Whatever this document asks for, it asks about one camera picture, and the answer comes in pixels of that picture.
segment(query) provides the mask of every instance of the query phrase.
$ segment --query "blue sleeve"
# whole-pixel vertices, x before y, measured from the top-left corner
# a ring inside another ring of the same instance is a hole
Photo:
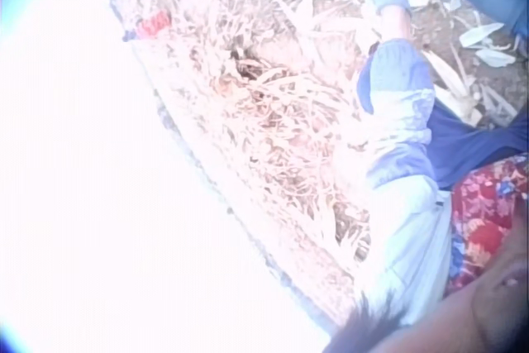
[[[373,116],[368,117],[374,161],[371,188],[413,175],[434,179],[426,145],[435,91],[426,61],[405,40],[383,43],[374,54],[370,77]]]

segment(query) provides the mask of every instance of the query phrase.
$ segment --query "red object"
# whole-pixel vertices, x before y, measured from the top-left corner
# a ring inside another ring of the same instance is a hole
[[[143,20],[136,27],[136,34],[139,39],[151,39],[158,32],[171,25],[171,18],[165,11],[160,11],[149,20]]]
[[[470,173],[452,194],[452,266],[446,295],[477,279],[511,231],[517,195],[527,195],[527,155]]]

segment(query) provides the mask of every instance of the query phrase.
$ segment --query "skin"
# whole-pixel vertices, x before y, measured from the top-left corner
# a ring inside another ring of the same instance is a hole
[[[380,10],[382,41],[394,39],[412,40],[410,14],[400,6],[386,6]]]
[[[527,202],[518,199],[512,231],[484,273],[374,353],[495,353],[508,348],[529,318]]]

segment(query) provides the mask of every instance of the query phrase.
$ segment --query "person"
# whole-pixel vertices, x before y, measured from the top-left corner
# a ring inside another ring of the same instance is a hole
[[[453,270],[464,266],[452,263],[461,257],[452,255],[458,203],[452,207],[450,191],[455,187],[461,193],[465,176],[484,166],[512,159],[527,164],[527,105],[505,129],[466,126],[435,100],[428,66],[410,41],[407,0],[372,1],[382,19],[382,43],[358,83],[371,132],[366,174],[371,250],[355,278],[360,305],[324,351],[503,351],[528,316],[527,241],[521,238],[527,214],[518,204],[517,226],[509,237],[514,242],[503,244],[510,248],[502,248],[506,253],[500,252],[482,275],[474,272],[461,282]],[[496,2],[501,12],[490,7],[492,1],[470,1],[513,34],[527,37],[522,15],[527,0]],[[517,191],[527,193],[527,170],[521,185]],[[509,216],[514,193],[501,202]],[[515,265],[508,266],[513,259]],[[450,282],[451,296],[443,299]],[[498,289],[503,283],[506,288]],[[497,312],[507,317],[490,316]]]

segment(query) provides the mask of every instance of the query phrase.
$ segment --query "straw pile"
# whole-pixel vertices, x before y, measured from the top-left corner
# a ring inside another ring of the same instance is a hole
[[[354,90],[374,41],[369,10],[361,0],[111,6],[126,31],[170,15],[154,40],[132,42],[165,106],[250,234],[342,323],[369,250]]]

